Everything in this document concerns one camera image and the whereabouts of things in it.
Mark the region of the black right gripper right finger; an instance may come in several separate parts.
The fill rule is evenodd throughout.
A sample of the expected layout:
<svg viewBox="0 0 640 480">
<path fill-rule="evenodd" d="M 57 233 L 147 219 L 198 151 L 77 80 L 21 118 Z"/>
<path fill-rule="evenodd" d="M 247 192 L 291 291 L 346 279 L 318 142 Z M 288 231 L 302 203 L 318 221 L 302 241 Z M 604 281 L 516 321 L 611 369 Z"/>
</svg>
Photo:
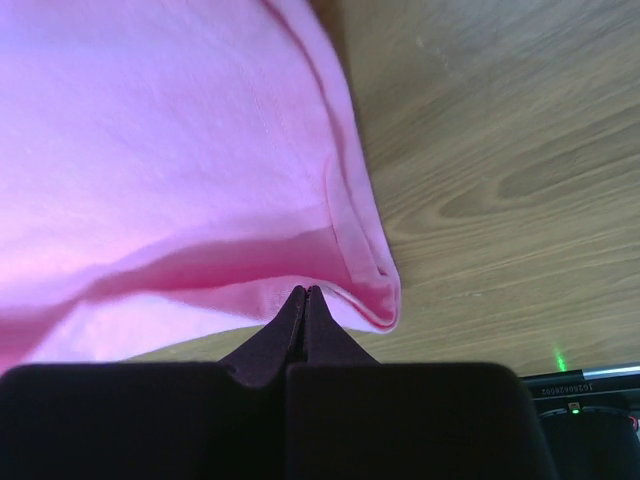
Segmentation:
<svg viewBox="0 0 640 480">
<path fill-rule="evenodd" d="M 553 479 L 523 382 L 494 363 L 382 364 L 305 296 L 286 373 L 290 479 Z"/>
</svg>

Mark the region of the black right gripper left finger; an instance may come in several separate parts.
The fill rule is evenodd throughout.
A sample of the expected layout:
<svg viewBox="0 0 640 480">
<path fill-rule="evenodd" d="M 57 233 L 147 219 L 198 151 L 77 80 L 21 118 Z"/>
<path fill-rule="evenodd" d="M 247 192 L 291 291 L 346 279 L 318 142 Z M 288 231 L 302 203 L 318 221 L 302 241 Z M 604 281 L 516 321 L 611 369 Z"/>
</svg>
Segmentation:
<svg viewBox="0 0 640 480">
<path fill-rule="evenodd" d="M 218 362 L 32 364 L 1 379 L 5 479 L 281 479 L 284 370 L 306 304 Z"/>
</svg>

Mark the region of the pink polo shirt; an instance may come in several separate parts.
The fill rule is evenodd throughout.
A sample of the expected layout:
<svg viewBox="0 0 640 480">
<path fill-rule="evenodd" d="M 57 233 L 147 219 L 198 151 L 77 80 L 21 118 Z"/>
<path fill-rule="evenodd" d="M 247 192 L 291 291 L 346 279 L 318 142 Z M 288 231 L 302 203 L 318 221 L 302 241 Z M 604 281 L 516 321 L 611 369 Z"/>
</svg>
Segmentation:
<svg viewBox="0 0 640 480">
<path fill-rule="evenodd" d="M 387 332 L 401 283 L 306 1 L 1 5 L 1 366 L 122 360 L 321 288 Z"/>
</svg>

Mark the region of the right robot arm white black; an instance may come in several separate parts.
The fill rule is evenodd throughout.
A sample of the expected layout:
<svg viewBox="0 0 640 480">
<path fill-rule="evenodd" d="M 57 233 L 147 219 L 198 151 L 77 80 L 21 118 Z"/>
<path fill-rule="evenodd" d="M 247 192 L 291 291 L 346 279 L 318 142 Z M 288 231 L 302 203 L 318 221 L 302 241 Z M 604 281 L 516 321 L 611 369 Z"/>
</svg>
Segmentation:
<svg viewBox="0 0 640 480">
<path fill-rule="evenodd" d="M 295 288 L 217 362 L 1 379 L 5 479 L 635 479 L 639 368 L 383 364 Z"/>
</svg>

